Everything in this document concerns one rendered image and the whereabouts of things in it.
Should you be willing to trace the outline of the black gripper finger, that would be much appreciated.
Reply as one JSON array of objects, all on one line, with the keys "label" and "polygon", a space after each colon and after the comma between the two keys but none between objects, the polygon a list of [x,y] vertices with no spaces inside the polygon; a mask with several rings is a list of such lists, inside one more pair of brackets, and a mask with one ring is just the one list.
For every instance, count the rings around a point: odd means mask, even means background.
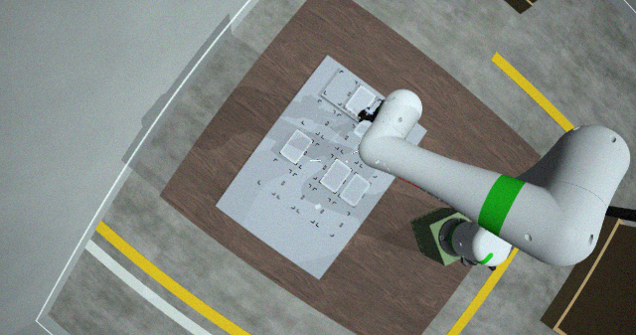
[{"label": "black gripper finger", "polygon": [[370,118],[370,116],[368,114],[373,114],[369,107],[367,107],[366,109],[361,110],[360,113],[358,114],[358,116],[361,118],[359,120],[359,122],[362,122],[363,120],[367,120],[367,121],[372,122],[372,119]]}]

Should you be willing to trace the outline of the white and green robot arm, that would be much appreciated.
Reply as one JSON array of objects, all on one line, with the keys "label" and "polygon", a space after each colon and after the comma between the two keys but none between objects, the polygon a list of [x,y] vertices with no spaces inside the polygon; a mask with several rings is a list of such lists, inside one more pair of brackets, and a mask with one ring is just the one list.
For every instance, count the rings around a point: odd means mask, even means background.
[{"label": "white and green robot arm", "polygon": [[555,266],[576,264],[592,253],[630,163],[620,135],[598,125],[571,129],[513,178],[405,141],[421,113],[415,93],[391,92],[376,108],[358,151],[369,167],[403,179],[473,221],[452,218],[441,226],[438,240],[447,254],[462,256],[465,266],[481,263],[494,271],[512,246]]}]

